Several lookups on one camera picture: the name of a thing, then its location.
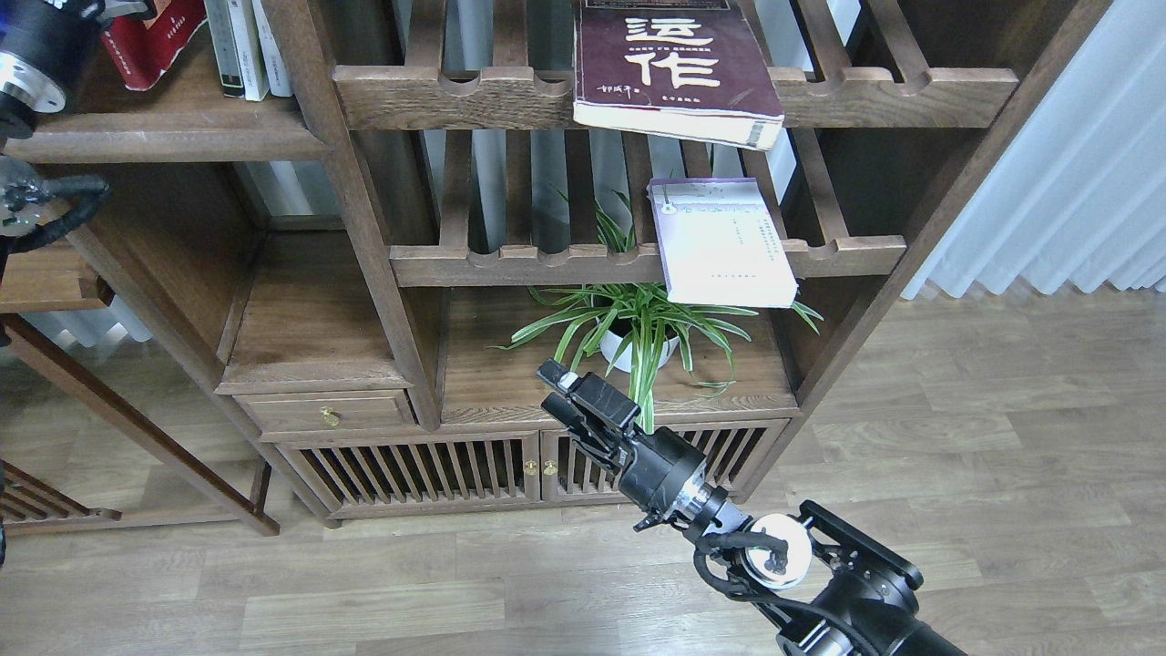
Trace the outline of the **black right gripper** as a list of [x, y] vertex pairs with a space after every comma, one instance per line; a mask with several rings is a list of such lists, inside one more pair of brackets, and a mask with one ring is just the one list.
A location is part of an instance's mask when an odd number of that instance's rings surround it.
[[580, 378], [555, 360], [539, 365], [536, 375], [557, 392], [543, 398], [542, 410], [566, 426], [580, 451], [617, 477], [618, 491], [646, 519], [696, 519], [711, 498], [697, 447], [667, 426], [644, 432], [635, 423], [640, 407], [603, 378]]

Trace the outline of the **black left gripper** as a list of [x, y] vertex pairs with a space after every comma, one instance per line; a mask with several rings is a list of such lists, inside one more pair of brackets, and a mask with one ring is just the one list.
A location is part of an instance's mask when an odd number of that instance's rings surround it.
[[114, 17], [155, 16], [154, 1], [3, 1], [3, 110], [10, 115], [66, 110], [87, 56]]

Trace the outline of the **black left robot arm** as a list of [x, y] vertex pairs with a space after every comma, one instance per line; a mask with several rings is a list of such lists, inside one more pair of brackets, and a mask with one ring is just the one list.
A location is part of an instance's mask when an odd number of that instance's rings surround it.
[[[40, 115], [71, 107], [100, 34], [115, 17], [157, 17], [153, 1], [3, 1], [3, 140], [31, 137]], [[93, 219], [111, 186], [99, 175], [43, 179], [3, 155], [1, 261], [45, 248]]]

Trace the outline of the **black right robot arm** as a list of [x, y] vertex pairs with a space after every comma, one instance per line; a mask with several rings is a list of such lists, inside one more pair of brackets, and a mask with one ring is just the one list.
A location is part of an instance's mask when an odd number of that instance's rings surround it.
[[616, 478], [644, 519], [635, 531], [670, 525], [694, 545], [694, 567], [729, 600], [747, 602], [777, 627], [786, 655], [957, 655], [916, 618], [922, 574], [813, 501], [799, 515], [756, 519], [705, 477], [705, 456], [670, 428], [647, 433], [641, 410], [595, 374], [555, 360], [538, 367], [552, 394], [547, 412], [575, 445]]

